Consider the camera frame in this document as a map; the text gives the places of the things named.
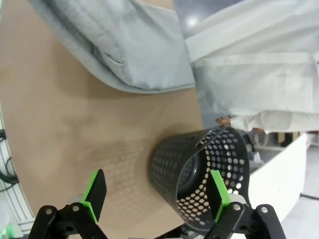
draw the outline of perforated cylinder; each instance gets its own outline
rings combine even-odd
[[[152,185],[196,231],[213,225],[206,196],[208,172],[219,170],[229,193],[249,204],[249,159],[241,135],[231,127],[216,127],[163,140],[152,154]]]

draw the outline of green gripper pad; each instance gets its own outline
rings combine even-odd
[[[93,173],[81,200],[82,205],[90,210],[95,223],[99,221],[106,192],[104,172],[102,169],[99,169]]]
[[[231,203],[231,198],[218,170],[210,171],[207,179],[206,194],[212,216],[218,222],[223,209]]]

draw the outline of brown cardboard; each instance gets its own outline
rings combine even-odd
[[[5,1],[0,45],[5,128],[35,214],[62,208],[102,168],[108,193],[99,226],[108,238],[154,238],[182,223],[149,184],[147,163],[161,139],[202,128],[195,89],[137,95],[108,87],[25,0]]]

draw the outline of towel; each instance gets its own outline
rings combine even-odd
[[[154,94],[194,87],[173,10],[139,0],[29,0],[62,44],[98,79]]]

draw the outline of folded cloth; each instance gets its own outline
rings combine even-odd
[[[173,10],[139,0],[29,0],[62,44],[105,84],[133,93],[194,87]]]
[[[250,131],[319,129],[319,1],[245,0],[188,32],[203,114]]]

